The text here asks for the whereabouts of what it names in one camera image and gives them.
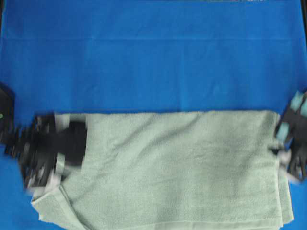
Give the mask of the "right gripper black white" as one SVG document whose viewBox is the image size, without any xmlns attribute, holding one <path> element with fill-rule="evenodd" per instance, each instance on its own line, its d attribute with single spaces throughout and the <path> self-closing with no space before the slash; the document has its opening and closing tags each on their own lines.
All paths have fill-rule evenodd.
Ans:
<svg viewBox="0 0 307 230">
<path fill-rule="evenodd" d="M 307 179 L 307 93 L 297 91 L 289 101 L 276 129 L 282 149 L 270 148 L 280 159 L 288 179 L 301 183 Z"/>
</svg>

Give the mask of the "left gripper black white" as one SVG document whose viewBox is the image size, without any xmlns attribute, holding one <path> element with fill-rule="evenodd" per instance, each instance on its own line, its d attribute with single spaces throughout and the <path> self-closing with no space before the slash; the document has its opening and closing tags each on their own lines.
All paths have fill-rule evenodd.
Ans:
<svg viewBox="0 0 307 230">
<path fill-rule="evenodd" d="M 57 187 L 62 179 L 55 173 L 57 154 L 65 164 L 80 167 L 85 156 L 85 122 L 71 121 L 56 132 L 54 113 L 35 115 L 29 126 L 14 126 L 13 117 L 4 117 L 4 155 L 18 162 L 24 189 L 30 194 L 44 194 Z"/>
</svg>

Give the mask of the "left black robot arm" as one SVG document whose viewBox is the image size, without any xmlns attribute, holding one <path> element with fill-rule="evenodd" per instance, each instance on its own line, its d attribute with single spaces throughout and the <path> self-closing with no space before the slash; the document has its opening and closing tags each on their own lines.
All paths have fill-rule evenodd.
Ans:
<svg viewBox="0 0 307 230">
<path fill-rule="evenodd" d="M 14 125 L 15 94 L 0 86 L 0 143 L 4 154 L 17 160 L 26 190 L 46 189 L 50 181 L 65 179 L 81 167 L 86 151 L 87 126 L 68 120 L 63 127 L 54 113 L 35 115 L 28 126 Z"/>
</svg>

